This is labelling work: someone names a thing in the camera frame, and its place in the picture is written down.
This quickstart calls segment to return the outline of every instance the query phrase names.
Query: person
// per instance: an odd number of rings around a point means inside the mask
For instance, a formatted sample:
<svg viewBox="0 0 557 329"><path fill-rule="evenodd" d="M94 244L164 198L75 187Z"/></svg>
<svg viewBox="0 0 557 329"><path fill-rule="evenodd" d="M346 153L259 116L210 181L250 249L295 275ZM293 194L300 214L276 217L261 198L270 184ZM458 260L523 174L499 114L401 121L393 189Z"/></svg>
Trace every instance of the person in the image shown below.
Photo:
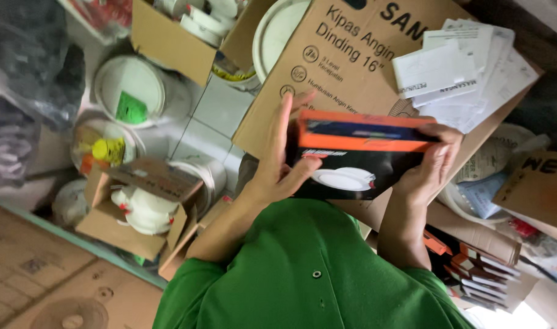
<svg viewBox="0 0 557 329"><path fill-rule="evenodd" d="M289 198L321 167L315 157L284 164L291 109L313 96L283 96L254 177L188 248L153 329L472 328L431 272L422 240L462 135L419 128L442 142L393 186L376 255L339 208Z"/></svg>

